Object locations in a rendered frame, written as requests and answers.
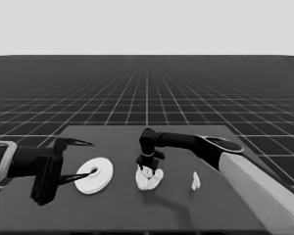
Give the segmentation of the small white T-shaped piece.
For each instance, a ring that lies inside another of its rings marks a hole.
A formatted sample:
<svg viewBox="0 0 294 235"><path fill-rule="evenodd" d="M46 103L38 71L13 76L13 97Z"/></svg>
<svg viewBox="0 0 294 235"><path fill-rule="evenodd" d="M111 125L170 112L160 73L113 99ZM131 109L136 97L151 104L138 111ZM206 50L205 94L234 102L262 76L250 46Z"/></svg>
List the small white T-shaped piece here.
<svg viewBox="0 0 294 235"><path fill-rule="evenodd" d="M197 174L196 171L193 172L193 181L192 181L192 184L191 184L191 189L193 191L195 191L196 189L199 189L201 186L201 182L200 182L200 179L199 179L199 176Z"/></svg>

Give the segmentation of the large thick white disc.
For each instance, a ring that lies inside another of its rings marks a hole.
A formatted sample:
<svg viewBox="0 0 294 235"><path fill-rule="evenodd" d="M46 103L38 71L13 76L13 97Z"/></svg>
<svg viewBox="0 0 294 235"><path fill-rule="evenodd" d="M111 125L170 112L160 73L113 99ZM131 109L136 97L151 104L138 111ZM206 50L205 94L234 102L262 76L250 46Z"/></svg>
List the large thick white disc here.
<svg viewBox="0 0 294 235"><path fill-rule="evenodd" d="M93 158L84 163L77 174L88 173L88 176L77 180L74 185L82 194L94 194L104 189L112 180L114 167L112 162L103 157Z"/></svg>

